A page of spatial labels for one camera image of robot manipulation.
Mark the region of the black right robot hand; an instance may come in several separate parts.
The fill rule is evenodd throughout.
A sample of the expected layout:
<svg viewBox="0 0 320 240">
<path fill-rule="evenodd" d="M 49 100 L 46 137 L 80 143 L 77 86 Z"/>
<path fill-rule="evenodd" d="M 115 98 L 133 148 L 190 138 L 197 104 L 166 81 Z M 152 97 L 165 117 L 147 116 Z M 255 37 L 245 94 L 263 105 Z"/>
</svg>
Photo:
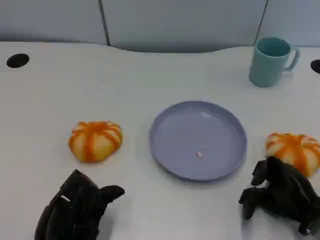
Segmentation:
<svg viewBox="0 0 320 240">
<path fill-rule="evenodd" d="M 238 202 L 245 220 L 261 208 L 299 223 L 303 236 L 320 232 L 320 196 L 302 173 L 278 157 L 257 162 L 251 187 L 243 190 Z"/>
</svg>

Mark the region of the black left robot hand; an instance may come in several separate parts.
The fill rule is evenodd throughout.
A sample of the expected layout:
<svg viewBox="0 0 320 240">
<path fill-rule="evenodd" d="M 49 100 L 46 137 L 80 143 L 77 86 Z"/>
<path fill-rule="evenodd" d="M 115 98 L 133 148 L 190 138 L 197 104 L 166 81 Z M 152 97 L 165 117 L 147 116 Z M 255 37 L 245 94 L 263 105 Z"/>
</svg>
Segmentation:
<svg viewBox="0 0 320 240">
<path fill-rule="evenodd" d="M 118 185 L 99 188 L 75 169 L 44 208 L 37 223 L 36 240 L 95 240 L 108 204 L 125 194 Z"/>
</svg>

